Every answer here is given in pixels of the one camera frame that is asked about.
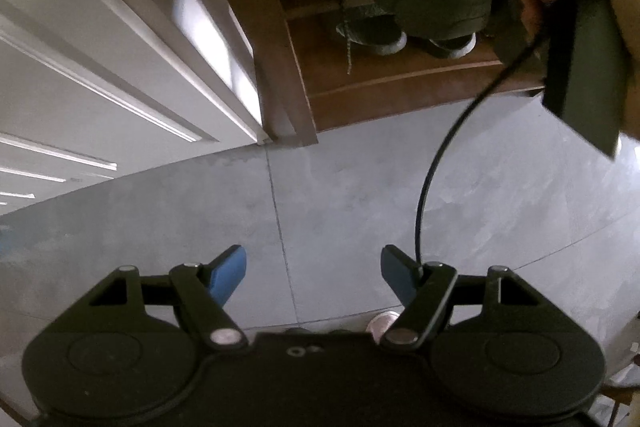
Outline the wooden shoe rack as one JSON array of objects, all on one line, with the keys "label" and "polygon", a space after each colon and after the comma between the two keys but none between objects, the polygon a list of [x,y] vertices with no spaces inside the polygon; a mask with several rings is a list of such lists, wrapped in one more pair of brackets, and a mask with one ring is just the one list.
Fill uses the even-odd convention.
[{"label": "wooden shoe rack", "polygon": [[473,98],[524,46],[518,0],[231,0],[296,138]]}]

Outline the pink plush slipper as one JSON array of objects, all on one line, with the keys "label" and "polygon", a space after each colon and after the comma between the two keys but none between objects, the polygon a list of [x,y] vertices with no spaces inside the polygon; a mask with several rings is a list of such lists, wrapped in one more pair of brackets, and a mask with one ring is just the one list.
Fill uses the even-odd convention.
[{"label": "pink plush slipper", "polygon": [[376,314],[375,317],[372,317],[368,322],[366,332],[373,337],[376,343],[379,343],[398,317],[399,313],[394,310],[387,310]]}]

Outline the white panelled closet doors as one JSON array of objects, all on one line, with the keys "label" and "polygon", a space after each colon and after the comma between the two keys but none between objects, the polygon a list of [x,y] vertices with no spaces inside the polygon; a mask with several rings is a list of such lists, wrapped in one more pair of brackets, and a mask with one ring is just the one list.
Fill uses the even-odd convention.
[{"label": "white panelled closet doors", "polygon": [[228,0],[1,0],[1,210],[267,138]]}]

